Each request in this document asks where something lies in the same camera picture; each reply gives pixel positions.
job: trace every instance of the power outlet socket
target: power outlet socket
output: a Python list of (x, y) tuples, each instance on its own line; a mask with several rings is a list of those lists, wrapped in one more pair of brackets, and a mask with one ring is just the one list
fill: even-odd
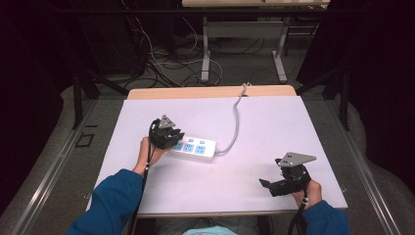
[(171, 155), (211, 161), (215, 150), (215, 141), (184, 136), (169, 152)]

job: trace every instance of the table leg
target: table leg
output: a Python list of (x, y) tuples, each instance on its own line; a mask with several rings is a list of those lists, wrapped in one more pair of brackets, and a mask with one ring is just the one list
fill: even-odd
[(287, 37), (287, 30), (290, 24), (290, 18), (284, 18), (283, 28), (281, 29), (281, 34), (278, 39), (278, 49), (277, 51), (272, 51), (272, 56), (274, 58), (275, 68), (277, 70), (278, 79), (281, 83), (287, 83), (287, 76), (284, 71), (283, 63), (281, 61), (281, 54), (284, 50), (284, 43)]
[(210, 50), (208, 49), (208, 19), (204, 17), (204, 61), (202, 63), (201, 82), (208, 82)]

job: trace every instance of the blue sleeve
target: blue sleeve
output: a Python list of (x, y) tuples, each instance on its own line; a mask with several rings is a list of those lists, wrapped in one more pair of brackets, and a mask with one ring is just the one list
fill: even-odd
[(348, 235), (348, 219), (343, 211), (332, 208), (326, 201), (312, 206), (302, 212), (307, 224), (307, 235)]
[(142, 183), (141, 175), (127, 169), (103, 180), (92, 193), (90, 209), (67, 234), (121, 234), (141, 199)]

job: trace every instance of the desk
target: desk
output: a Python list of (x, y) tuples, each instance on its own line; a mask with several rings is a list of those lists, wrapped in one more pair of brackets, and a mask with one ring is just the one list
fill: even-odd
[[(212, 7), (296, 7), (328, 5), (330, 0), (183, 0), (183, 7), (212, 8)], [(283, 22), (208, 22), (204, 17), (204, 60), (202, 65), (201, 81), (208, 81), (210, 37), (267, 37), (278, 38), (277, 50), (272, 51), (275, 68), (280, 82), (286, 83), (287, 77), (281, 62), (281, 53), (289, 27), (290, 19)]]
[[(124, 101), (97, 184), (120, 168), (135, 164), (138, 143), (147, 135), (153, 119), (163, 114), (189, 136), (216, 140), (219, 149), (226, 147), (235, 127), (232, 107), (241, 91), (242, 86), (131, 91)], [(273, 198), (258, 181), (283, 179), (274, 160), (287, 152), (316, 156), (317, 161), (306, 167), (311, 177), (324, 185), (323, 197), (335, 208), (347, 207), (302, 99), (293, 87), (250, 86), (247, 95), (238, 105), (240, 133), (230, 152), (209, 163), (166, 153), (149, 172), (139, 216), (271, 214), (296, 210), (291, 195)]]

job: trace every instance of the human hand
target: human hand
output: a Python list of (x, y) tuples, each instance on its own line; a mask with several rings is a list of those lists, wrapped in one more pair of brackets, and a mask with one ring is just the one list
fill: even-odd
[[(297, 206), (300, 207), (302, 203), (302, 198), (304, 197), (304, 192), (301, 190), (297, 193), (292, 193), (294, 199), (296, 200)], [(310, 180), (307, 187), (307, 196), (308, 196), (308, 205), (305, 205), (305, 210), (309, 209), (310, 207), (318, 204), (321, 200), (323, 200), (321, 196), (321, 185), (314, 180)]]
[[(153, 153), (152, 159), (150, 161), (150, 165), (154, 165), (160, 158), (161, 155), (168, 151), (168, 149), (162, 150), (156, 148), (154, 145), (151, 145), (150, 154)], [(138, 154), (138, 160), (136, 166), (132, 169), (132, 171), (143, 175), (146, 169), (147, 158), (149, 154), (149, 138), (144, 137), (140, 143), (140, 152)]]

